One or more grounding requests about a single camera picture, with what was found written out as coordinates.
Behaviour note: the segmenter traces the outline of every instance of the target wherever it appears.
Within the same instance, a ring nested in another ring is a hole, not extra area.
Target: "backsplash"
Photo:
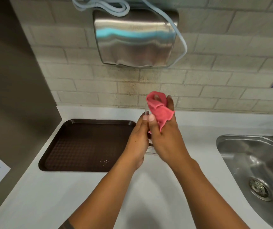
[[[170,2],[160,1],[178,9],[188,54],[171,69],[134,69],[101,63],[90,10],[11,0],[58,105],[144,108],[161,91],[177,110],[272,114],[273,0]],[[177,39],[172,58],[181,51]]]

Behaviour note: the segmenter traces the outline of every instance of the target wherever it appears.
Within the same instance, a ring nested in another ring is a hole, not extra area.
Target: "hand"
[[[167,96],[167,107],[174,111],[174,102],[171,96]],[[164,162],[172,168],[177,162],[189,158],[175,115],[166,122],[161,132],[153,114],[148,116],[148,122],[154,149]]]
[[[142,114],[131,132],[123,156],[132,159],[135,168],[138,169],[143,161],[144,155],[148,149],[148,115]]]

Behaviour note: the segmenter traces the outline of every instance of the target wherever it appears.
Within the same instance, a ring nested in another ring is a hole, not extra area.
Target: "sink drain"
[[[256,195],[258,198],[264,201],[271,201],[272,199],[270,198],[270,193],[268,191],[267,185],[256,178],[252,178],[249,181],[249,185],[251,188],[251,192]]]

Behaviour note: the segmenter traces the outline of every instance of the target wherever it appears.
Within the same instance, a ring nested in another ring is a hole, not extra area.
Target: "cleaning cloth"
[[[158,95],[162,102],[155,100],[155,95]],[[167,97],[164,93],[150,92],[150,94],[146,96],[146,101],[150,111],[155,115],[161,131],[166,121],[169,121],[174,115],[174,111],[167,108]]]

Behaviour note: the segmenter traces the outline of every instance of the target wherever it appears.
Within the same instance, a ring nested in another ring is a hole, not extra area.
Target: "sink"
[[[246,200],[273,227],[273,137],[223,135],[216,144]]]

